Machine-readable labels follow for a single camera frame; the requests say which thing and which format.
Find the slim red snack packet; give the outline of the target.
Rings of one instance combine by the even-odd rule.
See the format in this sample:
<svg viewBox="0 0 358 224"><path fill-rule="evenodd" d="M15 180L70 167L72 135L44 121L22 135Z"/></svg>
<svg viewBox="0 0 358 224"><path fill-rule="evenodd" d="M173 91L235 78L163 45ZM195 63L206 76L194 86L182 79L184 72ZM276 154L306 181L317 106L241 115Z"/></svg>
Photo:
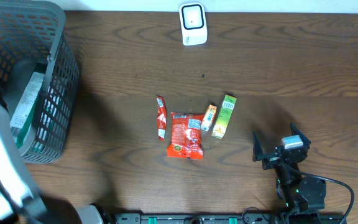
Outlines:
<svg viewBox="0 0 358 224"><path fill-rule="evenodd" d="M161 96L157 97L158 115L157 115L157 131L159 140L165 139L165 131L167 126L167 109L164 99Z"/></svg>

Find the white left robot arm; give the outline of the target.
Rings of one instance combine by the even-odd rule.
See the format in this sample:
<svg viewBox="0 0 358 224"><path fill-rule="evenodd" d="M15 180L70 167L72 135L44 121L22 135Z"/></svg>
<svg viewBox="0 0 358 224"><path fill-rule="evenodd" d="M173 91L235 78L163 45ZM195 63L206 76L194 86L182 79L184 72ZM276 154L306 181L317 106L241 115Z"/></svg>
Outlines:
<svg viewBox="0 0 358 224"><path fill-rule="evenodd" d="M10 129L0 86L0 223L107 223L97 206L75 208L70 202L45 195L35 183Z"/></svg>

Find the red chips bag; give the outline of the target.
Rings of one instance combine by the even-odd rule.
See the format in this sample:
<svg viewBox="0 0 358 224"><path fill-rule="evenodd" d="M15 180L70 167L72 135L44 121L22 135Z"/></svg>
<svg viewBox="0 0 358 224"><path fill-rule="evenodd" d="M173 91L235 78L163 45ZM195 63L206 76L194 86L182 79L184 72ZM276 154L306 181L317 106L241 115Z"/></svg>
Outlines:
<svg viewBox="0 0 358 224"><path fill-rule="evenodd" d="M171 116L172 137L167 156L202 160L201 122L204 115L171 112Z"/></svg>

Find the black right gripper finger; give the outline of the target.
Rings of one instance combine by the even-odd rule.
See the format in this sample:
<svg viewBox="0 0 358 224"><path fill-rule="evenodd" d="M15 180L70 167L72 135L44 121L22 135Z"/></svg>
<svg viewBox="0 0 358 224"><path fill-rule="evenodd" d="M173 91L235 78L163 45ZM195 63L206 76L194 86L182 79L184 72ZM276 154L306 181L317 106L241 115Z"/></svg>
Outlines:
<svg viewBox="0 0 358 224"><path fill-rule="evenodd" d="M260 145L260 141L259 141L256 133L253 132L252 134L253 134L253 143L254 143L252 160L254 162L261 161L264 158L264 153L263 153L262 147Z"/></svg>
<svg viewBox="0 0 358 224"><path fill-rule="evenodd" d="M309 146L311 144L311 141L297 128L295 123L290 123L290 129L292 135L298 135L300 137L304 146Z"/></svg>

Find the green tea carton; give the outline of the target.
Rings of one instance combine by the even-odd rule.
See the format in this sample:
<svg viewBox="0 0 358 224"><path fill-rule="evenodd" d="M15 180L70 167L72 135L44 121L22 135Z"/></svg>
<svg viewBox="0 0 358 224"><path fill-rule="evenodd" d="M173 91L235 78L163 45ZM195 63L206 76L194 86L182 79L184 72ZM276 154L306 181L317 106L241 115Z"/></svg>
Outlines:
<svg viewBox="0 0 358 224"><path fill-rule="evenodd" d="M234 110L237 98L225 95L224 100L221 105L221 109L218 114L218 118L214 124L212 130L212 137L222 139L226 133L232 112Z"/></svg>

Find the green white glove package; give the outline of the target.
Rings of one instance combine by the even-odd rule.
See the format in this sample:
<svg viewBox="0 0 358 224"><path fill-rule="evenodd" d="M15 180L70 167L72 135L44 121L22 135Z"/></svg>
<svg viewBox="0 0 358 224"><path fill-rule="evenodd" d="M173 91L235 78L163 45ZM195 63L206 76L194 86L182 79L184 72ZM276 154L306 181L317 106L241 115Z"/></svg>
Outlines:
<svg viewBox="0 0 358 224"><path fill-rule="evenodd" d="M35 105L44 81L47 65L36 63L34 71L12 115L10 127L15 144L20 148L28 137L34 117Z"/></svg>

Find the orange tissue pack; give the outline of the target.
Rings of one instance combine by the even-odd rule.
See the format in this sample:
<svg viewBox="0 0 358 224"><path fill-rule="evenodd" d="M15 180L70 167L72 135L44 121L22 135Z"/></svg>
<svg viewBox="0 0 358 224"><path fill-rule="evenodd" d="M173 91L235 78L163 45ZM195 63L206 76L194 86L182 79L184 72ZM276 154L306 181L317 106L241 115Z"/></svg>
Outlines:
<svg viewBox="0 0 358 224"><path fill-rule="evenodd" d="M217 111L217 106L215 106L215 105L208 106L208 108L204 114L203 120L201 122L201 129L203 131L209 131L209 129L214 121L216 111Z"/></svg>

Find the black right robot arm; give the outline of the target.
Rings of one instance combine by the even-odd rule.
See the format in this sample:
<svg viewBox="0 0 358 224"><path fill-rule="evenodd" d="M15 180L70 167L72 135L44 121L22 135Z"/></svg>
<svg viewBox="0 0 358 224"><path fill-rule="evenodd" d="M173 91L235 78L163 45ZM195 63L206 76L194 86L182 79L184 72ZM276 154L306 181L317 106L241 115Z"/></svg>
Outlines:
<svg viewBox="0 0 358 224"><path fill-rule="evenodd" d="M290 129L291 136L283 138L282 144L268 154L263 153L254 133L252 160L260 161L264 170L275 170L278 192L289 209L296 213L317 212L325 207L326 181L300 173L298 164L307 158L311 141L295 124L291 123Z"/></svg>

